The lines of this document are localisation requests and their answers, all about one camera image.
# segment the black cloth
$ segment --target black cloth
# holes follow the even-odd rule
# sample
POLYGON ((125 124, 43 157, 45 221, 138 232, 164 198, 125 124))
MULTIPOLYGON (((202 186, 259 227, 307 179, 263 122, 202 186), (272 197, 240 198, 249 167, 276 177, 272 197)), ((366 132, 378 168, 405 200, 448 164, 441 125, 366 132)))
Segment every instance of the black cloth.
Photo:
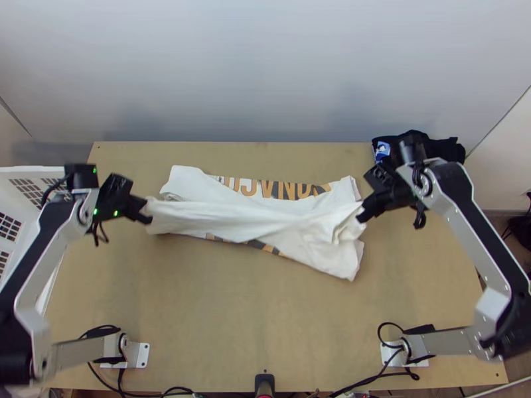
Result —
POLYGON ((421 139, 426 158, 440 157, 448 162, 465 162, 465 148, 457 143, 457 137, 446 139, 431 139, 426 133, 418 130, 409 130, 400 135, 383 135, 372 139, 372 149, 376 163, 385 163, 393 168, 401 164, 401 155, 398 143, 408 135, 418 135, 421 139))

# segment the crumpled fabric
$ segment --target crumpled fabric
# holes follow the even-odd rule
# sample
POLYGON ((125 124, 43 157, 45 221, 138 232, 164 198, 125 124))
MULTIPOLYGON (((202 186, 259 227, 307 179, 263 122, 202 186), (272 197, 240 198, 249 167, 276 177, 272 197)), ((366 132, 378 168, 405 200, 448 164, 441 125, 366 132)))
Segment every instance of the crumpled fabric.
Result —
POLYGON ((153 216, 147 233, 213 235, 234 243, 256 239, 286 257, 352 281, 364 247, 358 238, 366 225, 355 217, 362 201, 353 177, 330 185, 329 192, 298 200, 244 196, 199 168, 173 166, 160 191, 163 200, 149 197, 144 207, 153 216))

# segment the wire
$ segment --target wire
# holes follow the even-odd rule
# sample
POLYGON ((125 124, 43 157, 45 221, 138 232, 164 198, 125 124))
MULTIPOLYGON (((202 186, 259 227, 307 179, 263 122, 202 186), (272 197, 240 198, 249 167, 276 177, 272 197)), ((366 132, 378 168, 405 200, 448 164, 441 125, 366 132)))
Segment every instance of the wire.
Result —
MULTIPOLYGON (((526 195, 529 198, 530 203, 529 203, 529 207, 527 209, 527 212, 524 214, 524 217, 529 216, 529 213, 531 212, 531 191, 527 192, 526 195)), ((505 228, 505 230, 502 232, 501 238, 503 240, 507 239, 508 237, 510 237, 512 235, 512 231, 509 231, 509 228, 510 228, 510 225, 507 225, 507 228, 505 228)))
POLYGON ((367 377, 366 379, 363 379, 361 381, 358 381, 357 383, 354 383, 352 385, 349 385, 347 387, 344 387, 338 391, 335 391, 333 393, 331 393, 329 395, 330 398, 335 398, 337 397, 338 395, 341 395, 343 393, 346 393, 347 391, 350 391, 350 390, 353 390, 354 388, 357 388, 357 387, 361 387, 362 385, 367 385, 367 384, 371 384, 373 381, 376 381, 377 379, 380 379, 382 377, 391 377, 391 376, 410 376, 413 380, 417 381, 417 380, 420 380, 420 376, 416 373, 413 373, 408 367, 405 368, 405 371, 397 371, 397 372, 394 372, 394 373, 384 373, 387 369, 387 367, 389 366, 389 364, 391 363, 391 361, 402 351, 405 351, 404 347, 403 346, 394 346, 392 344, 387 344, 383 341, 380 333, 382 331, 382 328, 386 325, 392 325, 392 326, 395 326, 396 328, 399 328, 402 333, 404 333, 404 329, 402 329, 400 326, 398 326, 396 323, 393 323, 393 322, 384 322, 382 323, 381 325, 379 325, 378 327, 378 330, 377 330, 377 334, 378 334, 378 339, 380 340, 380 342, 382 343, 382 345, 386 346, 386 347, 389 347, 389 348, 396 348, 397 350, 389 357, 389 359, 385 362, 384 366, 382 367, 382 369, 380 370, 380 372, 378 372, 378 374, 374 375, 374 376, 370 376, 370 377, 367 377))
MULTIPOLYGON (((81 340, 81 339, 85 338, 91 332, 95 332, 97 330, 105 330, 105 329, 118 329, 119 330, 118 327, 116 327, 114 325, 111 325, 111 324, 101 325, 101 326, 98 326, 96 328, 87 330, 85 333, 83 333, 79 337, 78 340, 81 340)), ((172 396, 175 396, 175 395, 190 395, 190 394, 194 393, 193 390, 191 390, 189 388, 186 388, 186 387, 180 387, 180 386, 175 386, 175 387, 172 387, 172 388, 168 388, 162 394, 134 394, 134 393, 130 393, 130 392, 124 391, 121 388, 121 382, 122 382, 122 379, 123 379, 123 374, 125 373, 125 368, 121 368, 118 371, 118 380, 117 380, 118 388, 115 388, 112 385, 110 385, 109 383, 107 383, 105 380, 103 380, 103 378, 92 367, 92 364, 90 362, 87 362, 87 365, 88 365, 88 368, 90 369, 90 371, 92 372, 92 374, 94 376, 96 376, 96 379, 98 379, 98 381, 102 385, 107 387, 109 390, 120 394, 121 398, 125 398, 125 397, 133 397, 133 398, 165 398, 165 397, 172 397, 172 396), (174 390, 181 390, 181 391, 178 392, 178 393, 172 393, 172 391, 174 391, 174 390)))
POLYGON ((63 182, 65 182, 66 180, 68 180, 70 177, 72 176, 72 173, 68 173, 66 176, 64 176, 63 178, 61 178, 60 180, 54 182, 53 185, 50 185, 48 187, 48 189, 46 189, 44 191, 44 194, 42 194, 42 198, 40 199, 40 205, 42 207, 44 207, 44 205, 46 204, 46 202, 48 201, 48 196, 50 196, 50 194, 55 191, 57 188, 59 188, 61 186, 61 184, 63 182))
POLYGON ((378 339, 380 340, 380 343, 382 343, 382 345, 383 345, 384 347, 389 347, 389 348, 403 348, 402 345, 394 346, 394 345, 392 345, 392 344, 387 344, 387 343, 382 339, 382 335, 381 335, 381 333, 382 333, 382 328, 383 328, 384 326, 387 326, 387 325, 394 326, 395 328, 400 329, 400 332, 402 332, 402 334, 404 333, 404 329, 402 329, 402 328, 401 328, 400 326, 398 326, 396 323, 394 323, 394 322, 384 322, 384 323, 382 323, 382 324, 379 325, 379 327, 378 327, 378 329, 377 329, 377 331, 376 331, 376 333, 377 333, 377 335, 378 335, 378 339))

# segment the white metal bracket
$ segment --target white metal bracket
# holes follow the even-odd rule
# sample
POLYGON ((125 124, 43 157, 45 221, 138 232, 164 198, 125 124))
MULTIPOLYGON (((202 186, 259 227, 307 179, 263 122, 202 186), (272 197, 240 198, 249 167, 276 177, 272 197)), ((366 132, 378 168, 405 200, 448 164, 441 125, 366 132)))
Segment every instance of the white metal bracket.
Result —
MULTIPOLYGON (((394 342, 385 342, 390 346, 404 346, 404 341, 396 340, 394 342)), ((386 347, 383 344, 380 344, 380 353, 382 354, 382 365, 391 358, 391 356, 396 352, 396 348, 386 347)), ((390 367, 427 367, 429 366, 428 360, 420 361, 418 364, 408 364, 408 351, 407 347, 404 347, 404 350, 396 354, 396 356, 389 363, 390 367)))

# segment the yellow lettering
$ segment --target yellow lettering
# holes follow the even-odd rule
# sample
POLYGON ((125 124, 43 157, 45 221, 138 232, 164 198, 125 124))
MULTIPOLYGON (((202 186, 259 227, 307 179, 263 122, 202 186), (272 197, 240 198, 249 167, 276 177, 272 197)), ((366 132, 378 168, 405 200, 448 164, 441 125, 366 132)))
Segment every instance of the yellow lettering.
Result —
POLYGON ((311 185, 310 184, 297 184, 297 196, 299 199, 307 198, 310 195, 311 192, 311 185))
POLYGON ((284 183, 282 181, 278 182, 278 198, 284 199, 284 183))
POLYGON ((245 196, 253 196, 256 193, 256 180, 251 180, 251 190, 248 190, 245 185, 242 185, 242 194, 245 196))
POLYGON ((326 184, 321 185, 321 188, 325 190, 325 192, 330 192, 332 187, 330 187, 330 184, 327 182, 326 184))
POLYGON ((294 182, 285 182, 287 198, 289 200, 295 200, 295 183, 294 182))
POLYGON ((271 198, 271 191, 273 191, 273 181, 260 181, 262 184, 262 197, 271 198))

